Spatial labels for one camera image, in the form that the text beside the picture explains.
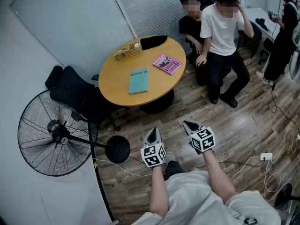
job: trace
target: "backpack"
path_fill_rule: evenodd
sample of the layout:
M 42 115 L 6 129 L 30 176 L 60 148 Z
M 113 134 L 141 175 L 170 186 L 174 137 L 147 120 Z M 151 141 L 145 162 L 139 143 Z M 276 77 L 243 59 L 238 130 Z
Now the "backpack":
M 295 44 L 295 46 L 297 47 L 297 50 L 300 50 L 300 12 L 293 2 L 288 2 L 287 4 L 291 4 L 292 7 L 295 9 L 295 12 L 297 13 L 298 24 L 292 32 L 292 41 Z

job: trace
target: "wooden floor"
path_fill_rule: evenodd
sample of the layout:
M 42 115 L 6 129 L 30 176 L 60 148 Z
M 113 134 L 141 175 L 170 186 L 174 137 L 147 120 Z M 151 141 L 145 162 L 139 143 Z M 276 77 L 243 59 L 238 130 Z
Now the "wooden floor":
M 248 47 L 239 49 L 241 56 L 250 72 L 250 83 L 236 97 L 239 105 L 236 109 L 219 101 L 213 105 L 208 100 L 206 87 L 199 87 L 195 80 L 193 66 L 187 64 L 188 72 L 174 88 L 175 100 L 165 112 L 148 115 L 137 108 L 125 111 L 119 110 L 113 116 L 121 131 L 113 132 L 110 123 L 104 125 L 99 138 L 106 142 L 112 135 L 126 137 L 131 146 L 130 155 L 141 160 L 140 149 L 143 137 L 153 128 L 158 127 L 167 151 L 172 151 L 185 171 L 203 164 L 202 155 L 188 145 L 188 139 L 182 127 L 182 121 L 193 119 L 210 126 L 215 133 L 217 146 L 215 155 L 221 161 L 246 162 L 252 156 L 261 153 L 273 153 L 275 158 L 282 148 L 283 138 L 287 128 L 292 126 L 294 135 L 299 132 L 278 110 L 272 113 L 274 105 L 271 97 L 271 86 L 263 84 L 255 75 L 262 66 L 258 65 L 258 57 L 250 59 L 251 50 Z M 236 75 L 232 71 L 225 79 L 221 91 L 224 92 L 234 81 Z M 273 92 L 277 105 L 286 115 L 300 125 L 300 83 L 290 79 L 288 70 L 281 76 Z M 273 172 L 281 176 L 288 173 L 288 180 L 293 184 L 294 194 L 300 195 L 300 172 L 298 171 L 300 157 L 298 151 L 291 153 L 292 133 L 286 136 L 285 148 L 276 163 L 270 164 L 268 176 Z M 107 160 L 103 149 L 97 149 L 97 158 Z M 250 162 L 259 165 L 258 158 Z M 151 174 L 143 164 L 129 158 L 120 165 L 129 172 L 139 175 Z M 137 177 L 121 170 L 115 165 L 99 162 L 98 167 L 105 194 L 115 219 L 121 224 L 131 224 L 144 212 L 149 210 L 151 193 L 151 176 Z M 240 168 L 237 164 L 221 164 L 226 174 L 231 178 Z M 247 166 L 232 181 L 239 192 L 244 190 L 264 191 L 266 165 L 262 167 Z M 269 181 L 269 189 L 278 184 L 278 178 Z

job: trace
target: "teal book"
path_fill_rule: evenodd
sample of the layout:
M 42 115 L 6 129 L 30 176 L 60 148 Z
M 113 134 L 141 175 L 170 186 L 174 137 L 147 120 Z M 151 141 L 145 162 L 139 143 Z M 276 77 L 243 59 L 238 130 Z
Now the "teal book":
M 148 69 L 131 72 L 129 94 L 148 92 Z

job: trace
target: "wicker basket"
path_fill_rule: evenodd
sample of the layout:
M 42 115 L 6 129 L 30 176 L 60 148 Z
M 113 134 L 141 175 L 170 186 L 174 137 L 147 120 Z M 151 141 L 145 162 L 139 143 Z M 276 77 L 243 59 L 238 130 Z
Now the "wicker basket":
M 131 56 L 137 55 L 142 52 L 142 46 L 140 41 L 125 45 L 123 47 L 119 47 L 116 51 L 114 51 L 114 56 L 120 61 L 125 58 L 129 58 Z

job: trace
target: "white t-shirt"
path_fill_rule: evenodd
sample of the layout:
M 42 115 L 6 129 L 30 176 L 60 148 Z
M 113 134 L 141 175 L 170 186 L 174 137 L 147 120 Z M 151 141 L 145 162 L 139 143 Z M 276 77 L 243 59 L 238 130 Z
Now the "white t-shirt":
M 234 44 L 234 31 L 245 29 L 244 18 L 239 11 L 233 18 L 223 16 L 216 4 L 205 8 L 202 13 L 202 26 L 200 37 L 211 38 L 210 52 L 222 56 L 232 55 L 236 51 Z
M 146 212 L 134 225 L 280 225 L 279 214 L 258 191 L 246 191 L 226 205 L 212 192 L 206 171 L 179 173 L 165 182 L 169 211 L 164 219 Z

